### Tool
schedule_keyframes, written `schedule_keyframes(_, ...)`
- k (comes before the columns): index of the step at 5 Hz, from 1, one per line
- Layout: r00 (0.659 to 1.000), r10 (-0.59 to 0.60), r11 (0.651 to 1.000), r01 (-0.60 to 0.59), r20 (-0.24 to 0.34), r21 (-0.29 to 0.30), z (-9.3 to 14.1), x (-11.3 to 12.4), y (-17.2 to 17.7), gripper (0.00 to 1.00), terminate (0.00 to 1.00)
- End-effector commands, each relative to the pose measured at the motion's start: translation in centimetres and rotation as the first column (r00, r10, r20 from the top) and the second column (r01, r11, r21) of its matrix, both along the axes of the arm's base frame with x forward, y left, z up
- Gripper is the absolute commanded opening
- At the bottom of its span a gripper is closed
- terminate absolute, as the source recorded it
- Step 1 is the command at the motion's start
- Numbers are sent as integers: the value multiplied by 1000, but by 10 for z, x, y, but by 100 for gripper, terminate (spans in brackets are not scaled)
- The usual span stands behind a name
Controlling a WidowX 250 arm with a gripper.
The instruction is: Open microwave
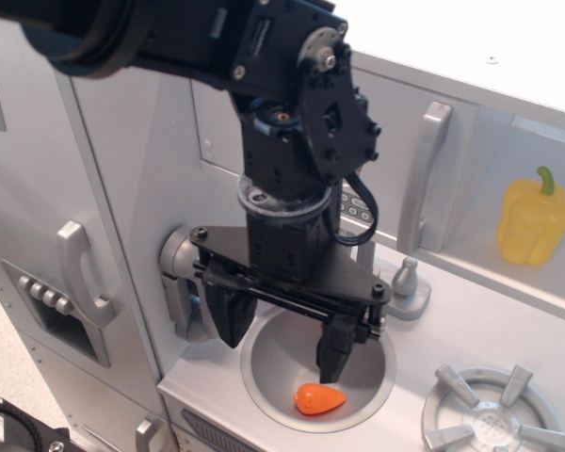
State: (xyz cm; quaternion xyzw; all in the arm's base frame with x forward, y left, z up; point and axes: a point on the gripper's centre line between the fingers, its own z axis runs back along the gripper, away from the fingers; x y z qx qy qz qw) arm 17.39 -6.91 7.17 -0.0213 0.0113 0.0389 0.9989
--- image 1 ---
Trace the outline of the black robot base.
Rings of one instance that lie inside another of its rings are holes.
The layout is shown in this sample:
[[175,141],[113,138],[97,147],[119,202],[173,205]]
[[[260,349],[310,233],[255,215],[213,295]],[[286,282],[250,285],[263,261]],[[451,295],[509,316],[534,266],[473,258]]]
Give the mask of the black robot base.
[[50,428],[0,397],[0,451],[79,451],[67,428]]

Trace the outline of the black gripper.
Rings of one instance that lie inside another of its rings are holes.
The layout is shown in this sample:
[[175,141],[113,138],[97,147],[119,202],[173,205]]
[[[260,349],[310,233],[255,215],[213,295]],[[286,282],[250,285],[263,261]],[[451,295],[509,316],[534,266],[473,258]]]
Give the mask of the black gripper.
[[219,339],[236,348],[259,299],[322,323],[320,383],[336,383],[354,343],[380,336],[390,288],[346,253],[348,237],[323,212],[298,222],[247,217],[244,226],[199,226],[190,233],[206,304]]

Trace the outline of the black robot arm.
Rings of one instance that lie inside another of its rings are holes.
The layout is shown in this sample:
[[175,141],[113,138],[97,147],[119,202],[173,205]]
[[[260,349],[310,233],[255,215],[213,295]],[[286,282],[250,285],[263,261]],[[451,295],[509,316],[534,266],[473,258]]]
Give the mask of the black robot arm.
[[322,383],[382,331],[388,286],[345,255],[371,239],[339,232],[342,187],[376,212],[359,168],[380,128],[354,87],[347,22],[327,1],[0,1],[59,72],[104,78],[126,67],[180,75],[230,94],[241,123],[237,186],[247,223],[190,232],[206,305],[230,347],[258,300],[318,319]]

